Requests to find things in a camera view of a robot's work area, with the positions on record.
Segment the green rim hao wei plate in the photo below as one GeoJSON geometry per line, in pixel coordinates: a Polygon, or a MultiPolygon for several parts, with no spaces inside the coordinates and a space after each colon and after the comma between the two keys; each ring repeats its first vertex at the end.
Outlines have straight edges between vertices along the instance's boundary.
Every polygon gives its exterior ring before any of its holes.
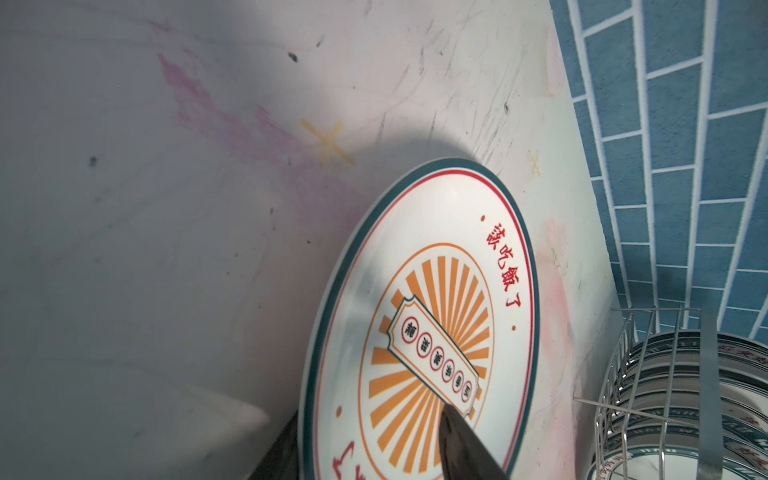
{"type": "MultiPolygon", "coordinates": [[[[673,449],[665,454],[665,479],[695,479],[698,454],[690,449],[673,449]]],[[[660,479],[660,455],[656,448],[631,448],[608,455],[600,467],[593,465],[588,479],[660,479]]],[[[723,479],[766,479],[767,473],[751,465],[723,459],[723,479]]]]}

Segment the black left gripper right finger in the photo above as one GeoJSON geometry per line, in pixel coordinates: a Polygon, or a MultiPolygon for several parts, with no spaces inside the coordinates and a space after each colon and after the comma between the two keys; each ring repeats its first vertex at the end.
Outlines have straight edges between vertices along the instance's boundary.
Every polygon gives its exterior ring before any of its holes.
{"type": "Polygon", "coordinates": [[[445,404],[443,407],[438,445],[443,478],[446,480],[508,478],[453,405],[445,404]]]}

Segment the metal wire dish rack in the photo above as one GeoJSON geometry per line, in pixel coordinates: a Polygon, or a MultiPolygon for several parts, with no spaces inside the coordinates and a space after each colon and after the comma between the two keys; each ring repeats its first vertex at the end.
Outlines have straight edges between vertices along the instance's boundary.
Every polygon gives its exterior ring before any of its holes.
{"type": "Polygon", "coordinates": [[[628,308],[594,407],[588,479],[764,479],[767,348],[708,312],[628,308]]]}

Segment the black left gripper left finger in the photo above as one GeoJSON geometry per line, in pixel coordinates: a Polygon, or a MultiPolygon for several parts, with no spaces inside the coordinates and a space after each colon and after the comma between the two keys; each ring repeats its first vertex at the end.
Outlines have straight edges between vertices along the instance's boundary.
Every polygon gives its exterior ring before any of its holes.
{"type": "Polygon", "coordinates": [[[298,480],[299,466],[298,413],[295,412],[248,479],[298,480]]]}

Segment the orange sunburst plate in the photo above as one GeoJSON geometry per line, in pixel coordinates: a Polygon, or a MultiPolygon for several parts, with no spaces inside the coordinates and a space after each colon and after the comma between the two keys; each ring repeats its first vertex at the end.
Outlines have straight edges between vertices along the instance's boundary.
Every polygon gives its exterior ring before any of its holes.
{"type": "Polygon", "coordinates": [[[534,251],[509,189],[443,158],[364,215],[313,327],[298,410],[303,479],[439,479],[447,407],[504,475],[519,456],[538,364],[534,251]]]}

